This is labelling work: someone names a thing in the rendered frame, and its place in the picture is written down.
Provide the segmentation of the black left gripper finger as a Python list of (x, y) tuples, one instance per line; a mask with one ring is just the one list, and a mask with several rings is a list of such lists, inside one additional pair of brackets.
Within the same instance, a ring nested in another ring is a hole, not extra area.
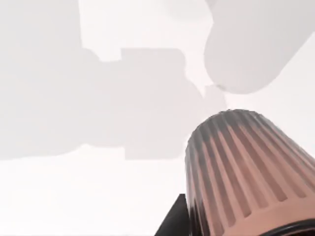
[(189, 236), (189, 213), (185, 194), (179, 194), (154, 236)]

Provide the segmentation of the ribbed terracotta plant pot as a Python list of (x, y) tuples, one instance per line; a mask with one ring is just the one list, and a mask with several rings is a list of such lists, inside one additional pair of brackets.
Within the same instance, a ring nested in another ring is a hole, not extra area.
[(206, 119), (185, 168), (189, 236), (315, 236), (315, 158), (262, 114)]

